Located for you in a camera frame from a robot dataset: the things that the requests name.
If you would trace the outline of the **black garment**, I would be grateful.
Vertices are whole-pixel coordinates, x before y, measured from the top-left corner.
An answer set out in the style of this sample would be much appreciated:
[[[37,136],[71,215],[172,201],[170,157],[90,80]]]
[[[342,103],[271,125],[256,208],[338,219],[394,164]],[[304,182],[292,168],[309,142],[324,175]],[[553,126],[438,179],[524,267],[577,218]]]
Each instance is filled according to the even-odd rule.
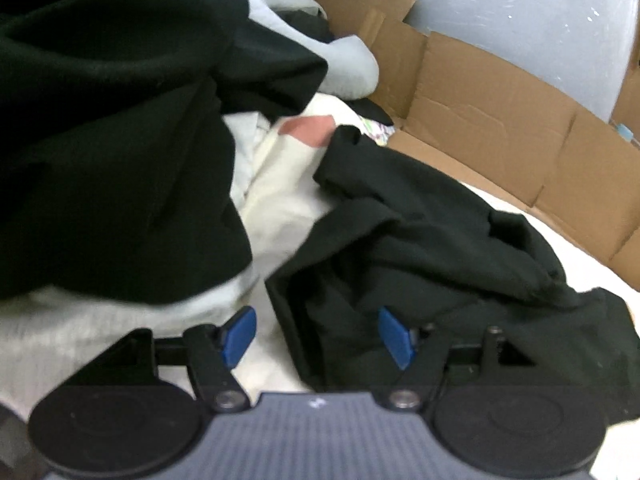
[[[578,292],[525,217],[457,180],[335,130],[314,173],[334,208],[266,286],[300,379],[367,389],[399,370],[378,336],[387,309],[469,341],[489,326],[561,378],[588,388],[611,422],[639,415],[639,338],[625,301]]]

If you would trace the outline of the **light grey towel garment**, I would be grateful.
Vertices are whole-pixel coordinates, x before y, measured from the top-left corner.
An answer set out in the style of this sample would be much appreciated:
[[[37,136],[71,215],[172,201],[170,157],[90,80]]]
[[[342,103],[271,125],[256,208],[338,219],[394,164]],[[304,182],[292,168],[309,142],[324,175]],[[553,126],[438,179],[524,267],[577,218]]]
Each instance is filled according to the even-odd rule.
[[[1,303],[1,403],[24,417],[46,393],[121,336],[149,328],[175,336],[218,323],[255,285],[249,266],[228,282],[164,304],[132,304],[46,287]]]

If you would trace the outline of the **black hooded sweatshirt on pile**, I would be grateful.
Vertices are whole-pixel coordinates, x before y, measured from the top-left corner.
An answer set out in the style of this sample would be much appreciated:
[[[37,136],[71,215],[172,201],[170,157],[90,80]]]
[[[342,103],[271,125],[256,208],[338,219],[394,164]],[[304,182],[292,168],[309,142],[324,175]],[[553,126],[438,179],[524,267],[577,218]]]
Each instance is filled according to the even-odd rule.
[[[327,70],[248,0],[1,0],[2,297],[171,304],[241,274],[224,115],[297,115]]]

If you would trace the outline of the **cream cartoon print bedsheet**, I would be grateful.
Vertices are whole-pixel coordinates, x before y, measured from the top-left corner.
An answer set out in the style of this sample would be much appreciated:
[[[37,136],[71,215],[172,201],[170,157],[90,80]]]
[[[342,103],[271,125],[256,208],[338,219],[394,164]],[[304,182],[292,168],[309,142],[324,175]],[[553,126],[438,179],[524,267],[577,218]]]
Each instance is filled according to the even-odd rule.
[[[297,374],[266,283],[294,256],[314,224],[335,206],[335,200],[314,180],[314,173],[340,127],[360,131],[356,115],[345,104],[319,94],[300,116],[282,119],[270,130],[259,130],[243,142],[243,159],[252,168],[252,177],[242,187],[241,217],[252,244],[257,273],[256,284],[246,299],[258,315],[257,339],[243,375],[256,388],[311,388]],[[541,226],[525,214],[491,202],[464,186],[492,208],[525,217],[551,246]],[[574,271],[564,266],[563,269],[568,284],[578,292],[601,288],[593,283],[579,284]]]

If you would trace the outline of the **brown cardboard barrier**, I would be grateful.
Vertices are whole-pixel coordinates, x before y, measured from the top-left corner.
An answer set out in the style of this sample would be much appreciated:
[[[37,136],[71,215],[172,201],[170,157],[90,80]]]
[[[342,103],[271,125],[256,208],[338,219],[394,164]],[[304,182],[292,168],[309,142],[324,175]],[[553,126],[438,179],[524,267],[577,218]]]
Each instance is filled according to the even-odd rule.
[[[498,56],[406,23],[413,0],[316,0],[378,62],[393,147],[500,188],[630,286],[639,283],[639,152],[573,99]]]

